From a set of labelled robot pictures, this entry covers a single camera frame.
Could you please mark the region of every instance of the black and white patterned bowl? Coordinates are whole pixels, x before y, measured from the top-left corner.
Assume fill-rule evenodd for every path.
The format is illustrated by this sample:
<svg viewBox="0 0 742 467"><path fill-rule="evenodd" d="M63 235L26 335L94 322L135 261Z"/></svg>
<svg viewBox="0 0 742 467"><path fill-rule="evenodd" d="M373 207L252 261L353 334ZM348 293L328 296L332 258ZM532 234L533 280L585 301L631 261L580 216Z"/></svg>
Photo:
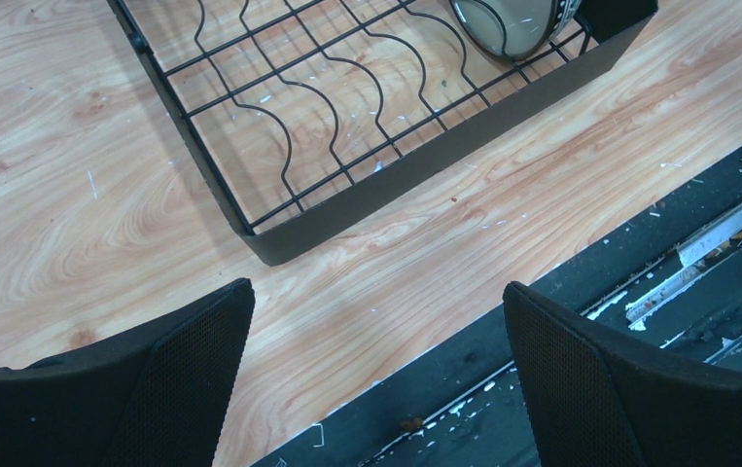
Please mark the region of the black and white patterned bowl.
<svg viewBox="0 0 742 467"><path fill-rule="evenodd" d="M450 0L468 35L486 52L522 60L562 29L582 0Z"/></svg>

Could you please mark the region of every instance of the wooden countertop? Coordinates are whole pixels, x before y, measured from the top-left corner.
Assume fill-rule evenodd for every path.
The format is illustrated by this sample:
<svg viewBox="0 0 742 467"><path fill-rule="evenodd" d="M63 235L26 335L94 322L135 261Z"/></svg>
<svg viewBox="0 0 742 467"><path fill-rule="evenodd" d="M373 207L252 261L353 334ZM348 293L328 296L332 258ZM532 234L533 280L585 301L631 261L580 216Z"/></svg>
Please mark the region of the wooden countertop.
<svg viewBox="0 0 742 467"><path fill-rule="evenodd" d="M0 366L250 277L257 310L216 456L248 465L741 144L742 2L664 0L610 73L268 268L225 222L107 3L2 0Z"/></svg>

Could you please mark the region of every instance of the dish rack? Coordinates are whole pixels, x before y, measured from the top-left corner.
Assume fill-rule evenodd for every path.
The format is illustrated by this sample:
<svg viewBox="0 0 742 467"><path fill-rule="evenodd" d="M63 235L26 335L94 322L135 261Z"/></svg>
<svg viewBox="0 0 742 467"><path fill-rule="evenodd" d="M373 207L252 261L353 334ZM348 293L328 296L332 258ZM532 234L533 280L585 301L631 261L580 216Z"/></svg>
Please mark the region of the dish rack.
<svg viewBox="0 0 742 467"><path fill-rule="evenodd" d="M583 0L531 58L447 0L108 0L232 229L274 266L609 70L654 0Z"/></svg>

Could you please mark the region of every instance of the black dish rack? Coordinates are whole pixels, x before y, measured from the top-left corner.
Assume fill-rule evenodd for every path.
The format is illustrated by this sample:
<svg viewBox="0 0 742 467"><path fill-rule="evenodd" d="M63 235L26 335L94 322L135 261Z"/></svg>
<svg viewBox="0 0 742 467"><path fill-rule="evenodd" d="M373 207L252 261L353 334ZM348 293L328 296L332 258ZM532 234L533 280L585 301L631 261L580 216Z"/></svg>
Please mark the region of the black dish rack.
<svg viewBox="0 0 742 467"><path fill-rule="evenodd" d="M327 40L323 40L321 35L317 38L318 34L312 32L306 23L310 22L313 8L322 9L324 2L331 0L311 0L297 6L289 0L271 0L274 3L282 3L284 12L280 11L274 18L262 21L258 25L250 24L252 21L245 17L248 8L258 2L242 0L243 3L237 7L240 8L238 14L240 23L237 28L243 28L243 32L231 33L234 37L217 40L218 44L213 47L205 47L202 42L206 24L214 19L209 18L205 11L203 2L206 1L184 0L180 4L181 8L198 11L197 25L194 26L192 37L192 46L198 53L175 65L159 60L156 54L157 45L152 45L145 36L146 28L150 26L132 13L134 9L145 8L146 4L151 4L153 0L108 0L108 3L233 230L271 266L290 261L347 229L432 175L458 162L473 150L608 71L657 9L655 0L583 0L575 16L577 27L573 29L576 30L570 32L567 37L560 36L554 39L528 60L506 63L505 71L496 78L483 84L475 84L466 71L466 60L469 60L472 54L485 55L485 53L472 47L467 38L463 40L464 33L461 32L463 29L455 20L416 11L414 7L417 0L388 1L381 8L373 10L371 15L355 13L354 10L362 7L351 6L348 0L336 0L338 7L343 9L342 11L346 12L352 21L352 26L346 29L342 27L341 31L332 34L326 38ZM374 0L367 2L363 0L361 5L373 2ZM173 9L166 14L172 15L174 20L180 20L181 13L178 10L181 8ZM420 51L401 37L371 30L376 23L385 21L392 15L408 15L435 21L452 33L452 37L455 37L461 46L462 66L458 70L459 78L470 89L465 95L439 108L428 102L423 90L426 88L429 67L426 66ZM310 47L290 51L292 56L290 59L287 59L289 53L285 50L282 53L285 59L277 60L277 55L270 47L282 46L263 38L266 31L286 21L293 21L300 27L300 31L306 36L304 40L308 41ZM158 24L155 27L161 30L162 25ZM421 103L427 109L424 118L415 121L408 118L407 127L400 127L397 132L387 129L380 121L386 101L379 78L360 60L329 54L329 48L347 41L352 36L363 34L365 37L395 41L415 54L422 74L421 86L417 93L418 100L415 102ZM245 78L241 84L232 85L231 81L242 80L231 79L230 72L222 69L220 63L225 54L235 54L235 51L244 54L242 47L250 47L251 52L258 55L265 67L261 71L246 70L247 73L255 75L252 78ZM578 52L569 56L565 53L566 48L570 50L576 48ZM323 57L329 63L355 67L373 81L378 92L378 108L369 114L372 115L374 131L378 130L381 135L381 141L372 144L363 154L345 158L335 149L336 140L340 137L339 123L345 122L348 118L338 114L335 100L314 86L315 84L286 77L295 66L312 57ZM551 57L558 57L562 61L561 66L550 70L544 76L535 76L529 71L535 63ZM216 93L218 95L203 94L200 97L187 98L188 92L184 89L177 90L174 86L174 76L199 65L205 66L206 70L218 78L223 87L221 92ZM295 129L289 127L289 124L277 115L278 112L270 111L262 105L271 96L267 95L259 103L246 103L241 99L243 93L271 79L278 79L286 87L312 92L322 99L331 111L334 131L322 157L327 158L334 169L327 173L323 172L323 175L315 180L303 184L292 183L289 180L288 170L294 156L292 135L295 134ZM521 89L497 98L486 96L489 89L507 80L519 80ZM442 80L442 86L446 86L446 80ZM452 113L473 100L481 104L473 115L469 112L458 122L451 122ZM283 187L284 192L257 215L243 208L235 194L235 184L228 180L226 173L220 168L219 161L208 149L208 139L216 136L212 131L208 132L207 128L199 128L196 124L201 115L211 109L218 109L223 104L232 104L236 110L255 112L256 115L267 118L266 125L276 128L279 139L284 137L284 165L278 173L281 185L277 185ZM399 119L406 120L404 116L399 116ZM428 125L437 126L437 133L429 136L427 140L422 138L415 146L405 144L407 138ZM372 162L372 158L378 159L383 151L392 154L393 161L377 162L375 167L371 166L371 172L368 172L366 162ZM364 170L361 174L358 173L360 167ZM321 195L315 197L313 194L317 191L321 194L323 187L328 187L330 192L324 198Z"/></svg>

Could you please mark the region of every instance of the wooden table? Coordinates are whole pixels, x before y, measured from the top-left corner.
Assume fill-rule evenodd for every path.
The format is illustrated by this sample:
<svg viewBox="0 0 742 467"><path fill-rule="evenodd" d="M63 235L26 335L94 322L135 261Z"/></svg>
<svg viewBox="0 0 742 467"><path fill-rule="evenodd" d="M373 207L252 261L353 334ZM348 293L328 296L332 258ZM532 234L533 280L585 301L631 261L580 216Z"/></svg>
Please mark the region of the wooden table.
<svg viewBox="0 0 742 467"><path fill-rule="evenodd" d="M107 4L2 0L0 366L251 277L216 456L248 465L741 144L742 2L664 0L612 72L268 268L226 224Z"/></svg>

